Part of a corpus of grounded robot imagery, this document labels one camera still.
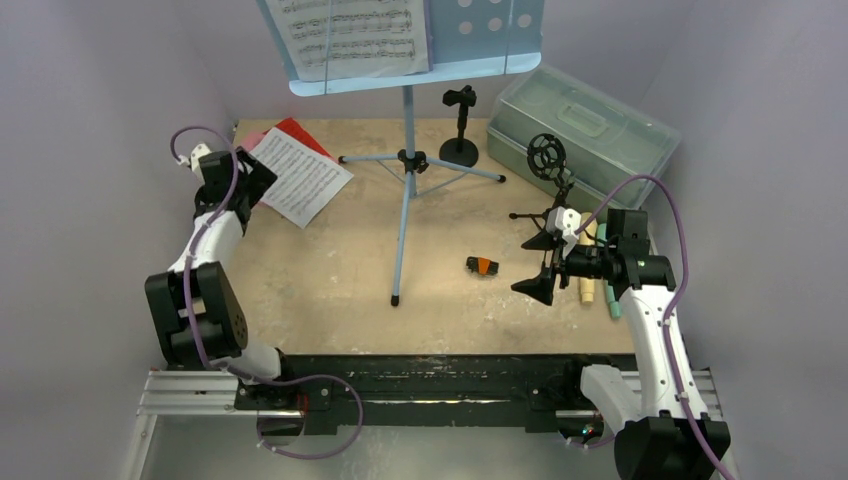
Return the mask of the cream yellow microphone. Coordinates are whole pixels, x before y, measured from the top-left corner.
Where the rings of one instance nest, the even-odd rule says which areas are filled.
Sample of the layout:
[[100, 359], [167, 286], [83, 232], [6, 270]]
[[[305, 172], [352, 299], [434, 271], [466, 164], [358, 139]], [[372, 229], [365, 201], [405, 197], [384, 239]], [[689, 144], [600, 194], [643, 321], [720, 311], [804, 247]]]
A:
[[[580, 233], [579, 235], [579, 244], [584, 246], [595, 246], [596, 245], [596, 231], [597, 231], [597, 221], [592, 220], [589, 225]], [[579, 294], [580, 294], [580, 303], [584, 306], [591, 305], [595, 299], [595, 285], [596, 280], [594, 278], [580, 278], [579, 279]]]

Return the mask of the pink sheet music page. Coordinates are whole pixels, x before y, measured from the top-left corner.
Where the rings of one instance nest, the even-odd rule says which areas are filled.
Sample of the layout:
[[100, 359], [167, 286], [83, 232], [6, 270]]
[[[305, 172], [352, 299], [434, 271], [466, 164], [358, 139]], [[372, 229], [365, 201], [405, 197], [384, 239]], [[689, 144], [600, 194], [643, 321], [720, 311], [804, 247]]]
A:
[[252, 132], [244, 136], [239, 146], [247, 152], [254, 150], [266, 136], [265, 132]]

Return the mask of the mint green microphone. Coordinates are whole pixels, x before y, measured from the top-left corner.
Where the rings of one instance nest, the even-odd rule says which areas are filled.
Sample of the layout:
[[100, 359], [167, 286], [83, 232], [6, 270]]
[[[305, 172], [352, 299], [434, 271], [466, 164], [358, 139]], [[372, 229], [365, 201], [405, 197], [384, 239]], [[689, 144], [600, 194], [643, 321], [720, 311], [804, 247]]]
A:
[[[606, 245], [606, 224], [600, 223], [596, 229], [595, 243], [598, 247]], [[610, 317], [613, 320], [618, 320], [622, 317], [622, 309], [618, 300], [615, 298], [613, 287], [607, 280], [602, 282], [606, 304], [609, 310]]]

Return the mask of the red sheet music page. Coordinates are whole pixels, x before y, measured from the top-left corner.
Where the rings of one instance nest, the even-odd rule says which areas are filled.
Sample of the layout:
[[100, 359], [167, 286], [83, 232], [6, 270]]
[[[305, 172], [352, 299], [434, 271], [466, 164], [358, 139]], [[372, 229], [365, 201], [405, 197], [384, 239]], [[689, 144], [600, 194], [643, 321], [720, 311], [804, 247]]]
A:
[[315, 152], [326, 157], [331, 156], [331, 154], [293, 117], [287, 117], [279, 121], [274, 125], [274, 127]]

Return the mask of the black tripod shock-mount stand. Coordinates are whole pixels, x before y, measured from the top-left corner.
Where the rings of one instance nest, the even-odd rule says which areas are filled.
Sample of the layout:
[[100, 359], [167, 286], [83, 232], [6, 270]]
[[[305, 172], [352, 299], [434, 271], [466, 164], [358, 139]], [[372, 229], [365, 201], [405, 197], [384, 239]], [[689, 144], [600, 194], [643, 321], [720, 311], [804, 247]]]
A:
[[515, 213], [508, 217], [511, 220], [529, 219], [538, 230], [543, 230], [541, 220], [556, 207], [567, 206], [567, 197], [575, 185], [574, 174], [566, 174], [567, 154], [562, 142], [551, 133], [540, 133], [534, 136], [527, 147], [527, 164], [531, 173], [542, 181], [552, 182], [557, 192], [552, 206], [542, 213]]

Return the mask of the black round-base mic stand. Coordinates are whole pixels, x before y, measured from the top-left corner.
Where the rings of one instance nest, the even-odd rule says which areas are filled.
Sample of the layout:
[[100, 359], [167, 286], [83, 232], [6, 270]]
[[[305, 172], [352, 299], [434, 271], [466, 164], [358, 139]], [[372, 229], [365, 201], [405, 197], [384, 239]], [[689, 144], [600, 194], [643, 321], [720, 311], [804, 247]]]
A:
[[457, 134], [446, 140], [439, 150], [439, 159], [464, 167], [473, 167], [479, 159], [479, 150], [473, 141], [465, 136], [469, 109], [477, 103], [477, 94], [471, 85], [460, 90], [447, 90], [442, 96], [442, 104], [457, 106]]

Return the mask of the blue music stand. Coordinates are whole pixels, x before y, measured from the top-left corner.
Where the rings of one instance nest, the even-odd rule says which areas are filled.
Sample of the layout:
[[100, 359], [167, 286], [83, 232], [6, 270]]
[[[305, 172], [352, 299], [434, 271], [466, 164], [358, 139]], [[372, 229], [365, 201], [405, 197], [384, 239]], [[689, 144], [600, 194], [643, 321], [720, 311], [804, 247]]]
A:
[[434, 69], [421, 74], [384, 78], [346, 78], [306, 82], [297, 78], [282, 40], [273, 31], [266, 1], [257, 6], [270, 31], [287, 73], [290, 91], [299, 97], [327, 96], [399, 87], [402, 90], [405, 143], [389, 155], [365, 156], [365, 161], [380, 165], [394, 159], [404, 168], [399, 181], [404, 186], [401, 219], [390, 302], [400, 303], [400, 283], [405, 248], [409, 204], [421, 196], [417, 178], [434, 165], [456, 172], [459, 178], [474, 175], [505, 182], [502, 174], [464, 167], [427, 155], [415, 146], [413, 89], [418, 85], [484, 77], [521, 74], [541, 62], [542, 1], [431, 1]]

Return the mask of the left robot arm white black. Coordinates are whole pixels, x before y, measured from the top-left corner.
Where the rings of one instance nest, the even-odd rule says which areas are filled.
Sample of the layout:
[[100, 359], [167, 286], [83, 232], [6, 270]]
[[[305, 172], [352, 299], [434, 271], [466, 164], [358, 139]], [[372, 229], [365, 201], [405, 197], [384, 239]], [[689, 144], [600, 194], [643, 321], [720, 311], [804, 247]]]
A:
[[298, 382], [284, 354], [249, 333], [225, 272], [253, 207], [277, 176], [243, 148], [230, 153], [199, 143], [180, 162], [202, 181], [192, 235], [178, 259], [144, 284], [164, 359], [171, 367], [228, 370], [248, 385], [260, 383], [272, 408], [287, 408]]

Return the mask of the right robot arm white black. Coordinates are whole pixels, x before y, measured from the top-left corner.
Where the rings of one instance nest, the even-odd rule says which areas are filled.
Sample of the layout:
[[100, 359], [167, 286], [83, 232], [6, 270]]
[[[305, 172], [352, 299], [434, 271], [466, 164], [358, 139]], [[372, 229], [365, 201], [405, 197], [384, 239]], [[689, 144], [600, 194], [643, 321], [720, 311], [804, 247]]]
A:
[[627, 321], [639, 374], [635, 392], [619, 369], [591, 364], [564, 376], [564, 399], [576, 407], [591, 402], [599, 411], [620, 478], [712, 478], [730, 432], [711, 417], [696, 386], [677, 323], [682, 287], [669, 259], [652, 251], [646, 212], [609, 210], [599, 246], [581, 243], [584, 223], [576, 210], [553, 207], [541, 216], [543, 225], [522, 247], [551, 258], [512, 290], [551, 305], [555, 288], [573, 277], [607, 282]]

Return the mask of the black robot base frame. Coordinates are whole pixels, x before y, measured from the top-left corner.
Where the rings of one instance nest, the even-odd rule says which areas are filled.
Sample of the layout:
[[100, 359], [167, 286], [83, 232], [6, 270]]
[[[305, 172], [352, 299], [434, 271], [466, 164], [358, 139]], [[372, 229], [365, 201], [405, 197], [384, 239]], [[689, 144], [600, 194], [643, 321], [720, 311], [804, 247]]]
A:
[[308, 435], [367, 426], [521, 428], [580, 433], [598, 422], [579, 392], [583, 367], [617, 367], [638, 382], [632, 354], [290, 355], [299, 386], [247, 386], [223, 372], [152, 374], [154, 404], [174, 414], [277, 417]]

